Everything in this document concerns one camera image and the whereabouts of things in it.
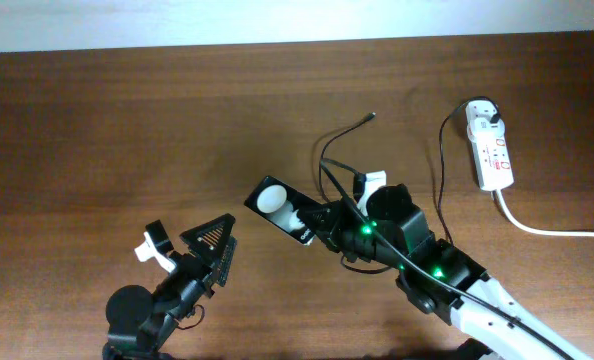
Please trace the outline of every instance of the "white power strip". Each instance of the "white power strip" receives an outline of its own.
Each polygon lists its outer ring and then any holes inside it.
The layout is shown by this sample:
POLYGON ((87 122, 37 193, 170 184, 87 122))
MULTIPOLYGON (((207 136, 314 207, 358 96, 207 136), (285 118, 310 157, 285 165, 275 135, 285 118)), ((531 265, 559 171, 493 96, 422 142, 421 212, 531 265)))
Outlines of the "white power strip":
POLYGON ((518 228, 536 235, 594 237, 591 231, 552 231, 526 226, 510 213, 501 190, 514 182, 510 156, 504 133, 506 127, 498 115, 496 106, 486 100, 474 100, 466 106, 468 139, 473 144, 473 155, 479 187, 494 191, 506 218, 518 228))
POLYGON ((466 129, 473 145, 479 187, 485 191, 507 188, 514 182, 506 147, 504 122, 493 122, 497 109, 490 101, 471 101, 466 106, 466 129))

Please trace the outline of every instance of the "white object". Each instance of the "white object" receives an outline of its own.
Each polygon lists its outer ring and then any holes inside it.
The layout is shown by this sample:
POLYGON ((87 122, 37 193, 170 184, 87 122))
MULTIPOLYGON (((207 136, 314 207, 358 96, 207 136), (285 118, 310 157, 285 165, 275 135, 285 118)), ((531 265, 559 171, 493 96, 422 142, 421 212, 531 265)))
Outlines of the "white object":
POLYGON ((290 220, 288 220, 288 228, 290 231, 301 230, 306 226, 306 224, 304 224, 301 220, 299 220, 299 217, 297 217, 298 211, 299 210, 295 210, 290 215, 290 220))
MULTIPOLYGON (((496 279, 477 280, 467 292, 511 316, 518 317, 523 324, 548 339, 573 359, 590 359, 519 305, 496 279)), ((453 307, 450 311, 452 325, 479 340, 503 359, 561 359, 557 353, 518 326, 509 326, 507 320, 468 298, 460 299, 464 303, 458 309, 453 307)))
POLYGON ((579 30, 594 1, 0 0, 0 52, 579 30))
POLYGON ((497 110, 490 101, 471 101, 466 106, 466 132, 473 146, 479 187, 485 191, 503 189, 514 182, 504 137, 505 125, 501 119, 491 122, 495 114, 497 110))
POLYGON ((504 211, 504 215, 506 218, 513 223, 513 225, 517 226, 518 228, 532 233, 536 235, 548 235, 548 236, 578 236, 578 237, 594 237, 594 231, 552 231, 552 230, 539 230, 528 227, 515 219, 515 217, 510 213, 508 206, 506 206, 506 202, 504 201, 504 196, 501 194, 501 190, 495 190, 495 196, 497 197, 497 201, 499 202, 499 206, 504 211))
POLYGON ((386 172, 377 171, 366 174, 366 183, 364 184, 364 193, 357 202, 357 208, 361 210, 364 216, 368 216, 368 209, 366 209, 366 202, 370 196, 380 187, 386 186, 386 172))
POLYGON ((169 273, 173 272, 177 265, 168 257, 160 254, 157 251, 157 248, 155 248, 155 244, 153 244, 153 240, 150 238, 148 231, 144 232, 144 237, 146 238, 146 241, 135 248, 137 259, 139 259, 141 262, 145 262, 148 259, 154 257, 159 263, 159 266, 164 268, 164 270, 168 271, 169 273))
POLYGON ((287 198, 286 189, 281 185, 271 185, 257 196, 257 208, 264 214, 279 210, 287 198))

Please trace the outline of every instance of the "wooden table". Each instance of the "wooden table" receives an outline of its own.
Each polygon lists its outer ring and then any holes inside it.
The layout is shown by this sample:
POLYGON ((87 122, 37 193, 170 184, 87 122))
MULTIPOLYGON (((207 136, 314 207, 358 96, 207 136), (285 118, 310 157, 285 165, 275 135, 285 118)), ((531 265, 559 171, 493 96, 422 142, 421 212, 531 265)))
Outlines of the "wooden table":
MULTIPOLYGON (((320 359, 455 348, 466 337, 410 305, 394 272, 346 271, 242 203, 267 174, 319 199, 322 137, 375 111, 329 156, 385 169, 443 236, 439 124, 482 94, 507 124, 515 216, 594 229, 594 32, 0 54, 0 358, 100 358, 109 296, 165 276, 135 258, 144 226, 161 219, 182 249, 176 234, 226 212, 239 240, 228 284, 201 301, 204 323, 163 350, 320 359)), ((508 223, 473 178, 464 128, 462 114, 444 144, 456 245, 594 357, 594 239, 508 223)))

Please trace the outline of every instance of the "white wall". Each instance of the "white wall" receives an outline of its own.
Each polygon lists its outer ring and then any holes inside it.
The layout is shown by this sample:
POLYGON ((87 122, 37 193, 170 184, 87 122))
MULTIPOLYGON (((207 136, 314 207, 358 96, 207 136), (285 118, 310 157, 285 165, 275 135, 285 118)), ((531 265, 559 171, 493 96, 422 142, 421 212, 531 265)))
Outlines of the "white wall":
POLYGON ((0 0, 0 52, 591 29, 588 0, 0 0))

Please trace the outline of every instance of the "black mount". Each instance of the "black mount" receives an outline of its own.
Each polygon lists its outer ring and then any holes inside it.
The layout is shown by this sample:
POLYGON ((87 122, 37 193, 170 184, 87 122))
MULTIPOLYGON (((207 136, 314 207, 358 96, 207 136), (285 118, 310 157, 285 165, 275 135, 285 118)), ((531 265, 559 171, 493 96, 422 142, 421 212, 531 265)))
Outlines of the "black mount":
POLYGON ((212 297, 212 286, 226 285, 237 240, 230 235, 235 218, 226 214, 183 232, 188 253, 180 254, 159 220, 146 231, 157 252, 168 256, 175 269, 151 294, 139 285, 117 290, 106 305, 110 324, 104 360, 172 359, 158 350, 184 318, 195 315, 202 295, 212 297))
MULTIPOLYGON (((355 199, 360 186, 353 189, 355 199)), ((397 250, 429 274, 462 291, 475 281, 487 280, 486 269, 445 240, 437 241, 421 209, 412 202, 403 184, 375 191, 366 203, 372 229, 379 231, 397 250)), ((299 219, 326 247, 342 252, 349 262, 376 261, 399 269, 395 283, 417 309, 435 313, 450 325, 450 309, 461 306, 456 295, 406 269, 399 256, 382 245, 341 201, 299 209, 299 219)))

